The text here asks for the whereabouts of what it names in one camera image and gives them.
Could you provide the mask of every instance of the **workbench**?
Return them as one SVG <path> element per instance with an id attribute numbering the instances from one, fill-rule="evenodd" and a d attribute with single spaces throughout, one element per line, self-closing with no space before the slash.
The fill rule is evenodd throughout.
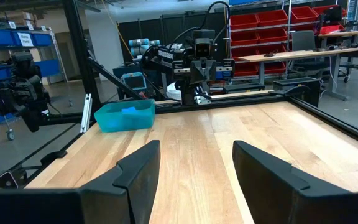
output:
<path id="1" fill-rule="evenodd" d="M 161 141 L 161 160 L 150 223 L 253 223 L 232 162 L 235 140 L 358 192 L 358 141 L 289 101 L 158 114 L 137 131 L 102 133 L 96 123 L 26 188 L 82 186 L 151 140 Z"/>
<path id="2" fill-rule="evenodd" d="M 328 94 L 341 100 L 348 100 L 348 97 L 336 92 L 337 80 L 339 76 L 339 66 L 341 64 L 341 57 L 358 57 L 358 48 L 346 48 L 327 51 L 312 51 L 312 50 L 298 50 L 292 52 L 277 53 L 273 57 L 264 57 L 264 55 L 252 55 L 239 57 L 239 59 L 246 62 L 259 62 L 259 83 L 265 83 L 265 65 L 264 63 L 282 62 L 288 60 L 299 60 L 306 58 L 330 57 L 331 60 L 331 74 L 333 77 L 329 79 Z"/>

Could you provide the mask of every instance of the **caster wheel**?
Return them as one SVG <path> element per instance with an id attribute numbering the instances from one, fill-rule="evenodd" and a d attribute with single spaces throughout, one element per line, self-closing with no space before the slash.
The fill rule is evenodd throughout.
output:
<path id="1" fill-rule="evenodd" d="M 13 133 L 13 131 L 8 131 L 7 139 L 13 141 L 15 139 L 15 133 Z"/>

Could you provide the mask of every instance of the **teal plastic bin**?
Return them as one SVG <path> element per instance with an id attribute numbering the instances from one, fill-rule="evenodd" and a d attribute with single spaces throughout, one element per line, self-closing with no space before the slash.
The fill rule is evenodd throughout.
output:
<path id="1" fill-rule="evenodd" d="M 135 100 L 104 105 L 94 114 L 104 133 L 151 128 L 155 119 L 154 100 Z"/>

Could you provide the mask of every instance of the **chair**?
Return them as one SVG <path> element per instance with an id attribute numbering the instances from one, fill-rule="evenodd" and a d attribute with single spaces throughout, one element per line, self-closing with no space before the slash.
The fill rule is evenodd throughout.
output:
<path id="1" fill-rule="evenodd" d="M 313 50 L 316 48 L 314 32 L 311 30 L 297 31 L 292 34 L 292 50 Z M 316 75 L 325 68 L 329 62 L 319 61 L 319 58 L 301 59 L 292 61 L 290 70 L 303 75 Z"/>

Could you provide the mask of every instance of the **concrete floor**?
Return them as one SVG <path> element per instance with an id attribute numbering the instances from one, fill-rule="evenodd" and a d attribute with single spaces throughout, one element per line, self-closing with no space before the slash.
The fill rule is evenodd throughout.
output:
<path id="1" fill-rule="evenodd" d="M 109 81 L 97 80 L 99 95 L 101 101 L 117 99 L 117 91 L 114 85 Z M 81 81 L 70 83 L 56 83 L 47 86 L 47 90 L 52 97 L 52 104 L 62 113 L 82 112 L 85 92 Z M 358 126 L 358 71 L 352 71 L 349 83 L 345 84 L 343 78 L 338 81 L 338 92 L 347 94 L 349 101 L 331 98 L 324 94 L 320 101 L 320 108 L 339 119 Z M 69 99 L 72 99 L 73 106 L 69 106 Z M 7 128 L 0 125 L 0 170 L 6 170 L 23 160 L 26 156 L 33 153 L 40 146 L 57 136 L 62 131 L 70 127 L 71 124 L 59 124 L 54 126 L 41 127 L 36 133 L 31 133 L 23 120 L 17 119 L 11 123 L 16 138 L 8 141 L 6 137 Z M 65 144 L 73 139 L 80 131 L 77 124 L 56 141 L 42 149 L 35 156 L 26 161 L 24 166 L 40 165 L 40 159 L 46 154 L 60 150 Z"/>

